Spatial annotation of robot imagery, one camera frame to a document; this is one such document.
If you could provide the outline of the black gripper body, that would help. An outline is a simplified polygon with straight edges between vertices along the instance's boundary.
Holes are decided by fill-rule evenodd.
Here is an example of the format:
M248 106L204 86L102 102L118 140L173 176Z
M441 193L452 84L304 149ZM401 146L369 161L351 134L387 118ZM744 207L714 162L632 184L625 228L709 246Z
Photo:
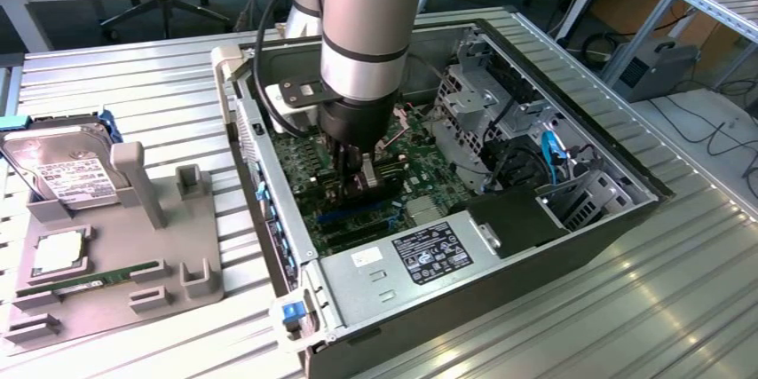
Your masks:
M318 106L318 126L341 145L369 152L385 135L395 94L371 101L341 98Z

